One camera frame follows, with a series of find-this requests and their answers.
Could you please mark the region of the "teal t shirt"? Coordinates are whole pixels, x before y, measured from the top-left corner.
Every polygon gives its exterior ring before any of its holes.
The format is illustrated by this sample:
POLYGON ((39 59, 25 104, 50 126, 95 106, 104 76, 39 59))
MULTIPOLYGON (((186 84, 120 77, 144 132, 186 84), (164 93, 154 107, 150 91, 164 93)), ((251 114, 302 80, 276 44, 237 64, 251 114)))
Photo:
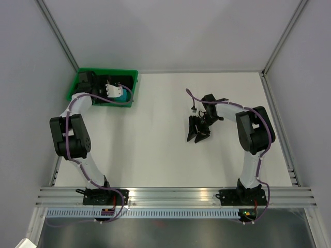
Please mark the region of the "teal t shirt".
POLYGON ((123 89, 123 94, 121 96, 113 99, 113 101, 120 102, 120 103, 128 102, 129 100, 130 100, 130 93, 126 89, 123 89))

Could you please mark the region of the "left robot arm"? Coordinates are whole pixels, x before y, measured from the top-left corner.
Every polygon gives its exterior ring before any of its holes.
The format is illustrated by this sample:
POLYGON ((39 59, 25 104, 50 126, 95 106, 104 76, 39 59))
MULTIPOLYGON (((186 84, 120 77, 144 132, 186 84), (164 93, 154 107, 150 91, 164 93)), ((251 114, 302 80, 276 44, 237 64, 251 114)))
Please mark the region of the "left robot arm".
POLYGON ((85 181, 87 190, 96 190, 95 199, 106 205, 112 201, 109 182, 99 170, 91 155, 91 139, 83 114, 92 106, 96 74, 93 71, 78 73, 78 83, 64 112, 50 119, 50 129, 55 152, 75 166, 85 181))

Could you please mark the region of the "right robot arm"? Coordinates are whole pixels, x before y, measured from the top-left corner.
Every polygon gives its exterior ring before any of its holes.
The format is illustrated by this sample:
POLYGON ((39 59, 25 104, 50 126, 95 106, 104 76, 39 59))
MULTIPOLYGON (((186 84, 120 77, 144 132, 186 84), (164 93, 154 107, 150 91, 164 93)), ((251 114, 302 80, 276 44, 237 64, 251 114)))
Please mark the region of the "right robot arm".
POLYGON ((204 111, 195 106, 189 116, 187 141, 195 143, 210 137, 210 126, 225 119, 233 121, 237 126, 238 139, 244 150, 244 163, 241 176, 234 190, 220 190, 216 197, 223 206, 265 206, 267 204, 264 184, 260 177, 260 168, 264 155, 269 151, 276 135, 263 106, 244 107, 230 102, 226 98, 215 99, 214 95, 204 96, 200 101, 204 111))

